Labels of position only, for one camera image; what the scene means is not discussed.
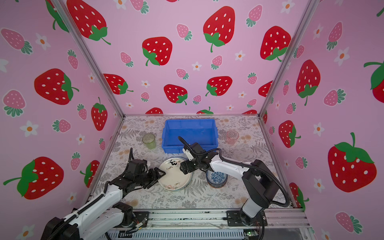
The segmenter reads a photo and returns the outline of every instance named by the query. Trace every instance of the blue and white bowl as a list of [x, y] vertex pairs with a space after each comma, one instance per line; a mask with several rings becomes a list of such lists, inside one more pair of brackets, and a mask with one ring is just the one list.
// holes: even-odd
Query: blue and white bowl
[[212, 171], [207, 171], [206, 173], [207, 176], [207, 182], [209, 185], [211, 185], [214, 188], [221, 188], [223, 187], [228, 179], [228, 175], [222, 172], [212, 172]]

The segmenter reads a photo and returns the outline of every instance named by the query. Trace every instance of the black cable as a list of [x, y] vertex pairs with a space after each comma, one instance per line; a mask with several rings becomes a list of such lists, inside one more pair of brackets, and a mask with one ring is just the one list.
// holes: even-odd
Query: black cable
[[270, 174], [269, 172], [267, 172], [264, 169], [259, 168], [257, 166], [253, 166], [253, 165], [245, 164], [245, 163], [242, 163], [242, 162], [235, 162], [235, 161], [231, 161], [231, 160], [225, 159], [222, 156], [222, 150], [220, 148], [211, 149], [211, 150], [209, 150], [209, 151], [207, 151], [207, 152], [205, 152], [203, 154], [197, 153], [197, 152], [195, 152], [191, 148], [191, 146], [182, 137], [179, 136], [177, 138], [187, 147], [187, 149], [190, 152], [192, 152], [193, 154], [195, 154], [197, 156], [203, 156], [203, 155], [206, 155], [209, 152], [218, 151], [218, 155], [219, 155], [220, 159], [222, 161], [224, 161], [224, 162], [231, 163], [231, 164], [234, 164], [234, 165], [237, 165], [237, 166], [240, 166], [240, 167], [252, 168], [252, 169], [255, 169], [255, 170], [265, 174], [266, 176], [268, 176], [270, 179], [272, 179], [278, 185], [279, 189], [281, 190], [281, 192], [283, 193], [284, 198], [285, 198], [285, 203], [271, 201], [271, 204], [275, 204], [275, 205], [278, 205], [278, 206], [281, 206], [281, 207], [288, 207], [290, 205], [291, 200], [289, 198], [289, 195], [288, 195], [287, 191], [284, 189], [284, 187], [281, 185], [280, 181], [273, 174]]

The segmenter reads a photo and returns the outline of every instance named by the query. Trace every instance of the blue plastic bin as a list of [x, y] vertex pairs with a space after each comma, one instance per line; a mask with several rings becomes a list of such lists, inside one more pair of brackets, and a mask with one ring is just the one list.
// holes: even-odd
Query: blue plastic bin
[[167, 120], [161, 144], [165, 153], [183, 153], [184, 145], [179, 141], [178, 136], [184, 138], [189, 144], [199, 143], [206, 151], [218, 147], [218, 133], [214, 119]]

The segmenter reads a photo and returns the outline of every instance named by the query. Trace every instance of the strawberry wallpaper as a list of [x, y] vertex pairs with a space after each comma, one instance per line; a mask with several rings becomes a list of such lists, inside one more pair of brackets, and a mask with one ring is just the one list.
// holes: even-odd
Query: strawberry wallpaper
[[126, 114], [256, 113], [307, 0], [67, 0]]
[[379, 239], [384, 4], [324, 0], [264, 115], [316, 239]]
[[51, 2], [0, 6], [2, 239], [81, 206], [118, 124]]

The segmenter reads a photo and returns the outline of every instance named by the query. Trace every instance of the white ceramic plate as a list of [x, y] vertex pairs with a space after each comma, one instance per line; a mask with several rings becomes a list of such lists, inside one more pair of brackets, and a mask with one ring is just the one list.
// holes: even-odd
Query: white ceramic plate
[[180, 171], [180, 163], [185, 159], [173, 157], [165, 160], [159, 167], [166, 174], [159, 179], [159, 184], [169, 191], [178, 191], [184, 188], [192, 179], [192, 173], [185, 174]]

